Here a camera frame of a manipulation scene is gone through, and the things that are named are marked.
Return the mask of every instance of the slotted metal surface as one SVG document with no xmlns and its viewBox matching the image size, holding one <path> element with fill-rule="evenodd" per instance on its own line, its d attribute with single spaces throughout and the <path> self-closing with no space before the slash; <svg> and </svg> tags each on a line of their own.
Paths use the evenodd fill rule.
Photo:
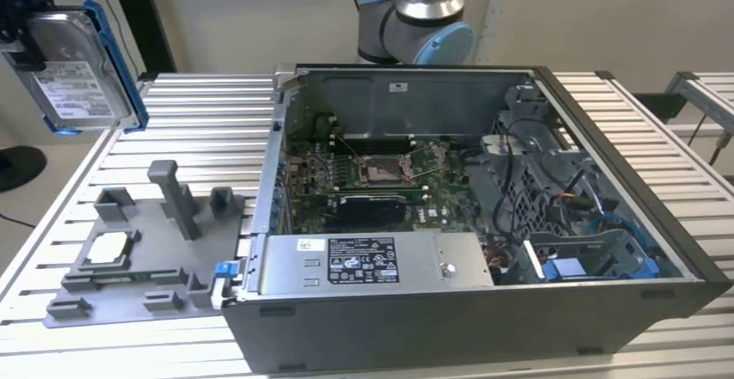
<svg viewBox="0 0 734 379">
<path fill-rule="evenodd" d="M 699 243 L 734 278 L 731 187 L 616 82 L 601 80 L 593 73 L 562 73 L 560 79 Z M 145 184 L 142 177 L 151 160 L 165 156 L 179 161 L 182 181 L 191 182 L 195 193 L 230 185 L 240 193 L 256 197 L 265 148 L 261 143 L 270 124 L 266 109 L 273 108 L 270 93 L 270 76 L 165 75 L 147 90 L 146 102 L 150 109 L 177 110 L 151 111 L 151 128 L 146 132 L 102 135 L 19 259 L 0 278 L 0 289 L 9 287 L 0 302 L 0 376 L 250 375 L 222 317 L 54 330 L 45 328 L 41 319 L 66 265 L 77 258 L 90 232 L 97 218 L 90 203 L 105 186 L 125 185 L 137 198 L 159 197 L 158 190 Z M 246 216 L 253 206 L 250 199 Z M 246 217 L 241 255 L 249 251 L 249 223 Z M 488 339 L 492 339 L 489 323 Z M 733 371 L 734 292 L 731 291 L 689 319 L 656 324 L 613 356 L 325 377 L 628 379 L 731 377 Z"/>
</svg>

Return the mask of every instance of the warning label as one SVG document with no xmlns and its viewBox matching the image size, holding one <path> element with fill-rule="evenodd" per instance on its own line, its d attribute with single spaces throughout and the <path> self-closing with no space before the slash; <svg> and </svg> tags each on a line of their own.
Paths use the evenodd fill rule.
<svg viewBox="0 0 734 379">
<path fill-rule="evenodd" d="M 396 239 L 330 239 L 329 280 L 333 284 L 398 283 Z"/>
<path fill-rule="evenodd" d="M 34 74 L 46 98 L 63 119 L 113 116 L 111 105 L 87 61 L 50 61 Z"/>
</svg>

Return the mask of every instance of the motherboard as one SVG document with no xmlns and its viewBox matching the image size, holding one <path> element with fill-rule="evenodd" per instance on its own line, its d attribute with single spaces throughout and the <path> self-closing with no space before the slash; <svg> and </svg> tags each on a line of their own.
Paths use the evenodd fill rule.
<svg viewBox="0 0 734 379">
<path fill-rule="evenodd" d="M 458 148 L 442 138 L 297 141 L 289 152 L 294 234 L 489 233 Z"/>
</svg>

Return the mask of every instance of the black floor stand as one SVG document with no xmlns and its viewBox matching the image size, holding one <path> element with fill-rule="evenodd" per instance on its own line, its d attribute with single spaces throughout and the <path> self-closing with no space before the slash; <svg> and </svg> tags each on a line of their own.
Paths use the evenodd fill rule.
<svg viewBox="0 0 734 379">
<path fill-rule="evenodd" d="M 0 193 L 23 186 L 46 168 L 46 155 L 37 147 L 19 145 L 0 150 Z"/>
</svg>

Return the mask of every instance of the blue latch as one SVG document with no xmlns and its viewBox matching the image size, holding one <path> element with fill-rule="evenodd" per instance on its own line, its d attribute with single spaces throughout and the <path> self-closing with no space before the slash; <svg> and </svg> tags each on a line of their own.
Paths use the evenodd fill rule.
<svg viewBox="0 0 734 379">
<path fill-rule="evenodd" d="M 217 278 L 237 278 L 241 273 L 240 261 L 221 261 L 216 267 Z"/>
</svg>

